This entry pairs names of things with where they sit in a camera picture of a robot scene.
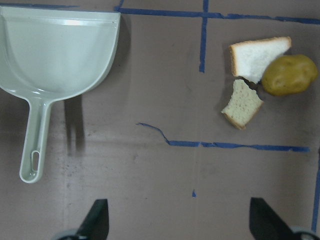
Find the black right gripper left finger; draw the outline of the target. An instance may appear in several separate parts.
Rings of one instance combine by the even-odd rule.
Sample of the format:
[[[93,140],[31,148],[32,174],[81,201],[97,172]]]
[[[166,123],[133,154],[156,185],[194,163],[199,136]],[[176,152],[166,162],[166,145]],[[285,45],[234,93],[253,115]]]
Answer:
[[[76,240],[106,240],[109,234],[107,199],[97,199],[75,233]]]

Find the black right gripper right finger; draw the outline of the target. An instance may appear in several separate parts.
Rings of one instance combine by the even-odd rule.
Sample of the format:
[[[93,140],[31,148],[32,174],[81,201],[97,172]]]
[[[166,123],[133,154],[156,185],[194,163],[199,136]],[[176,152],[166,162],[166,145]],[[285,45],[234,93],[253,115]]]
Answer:
[[[250,199],[249,230],[255,240],[298,239],[289,226],[260,197]]]

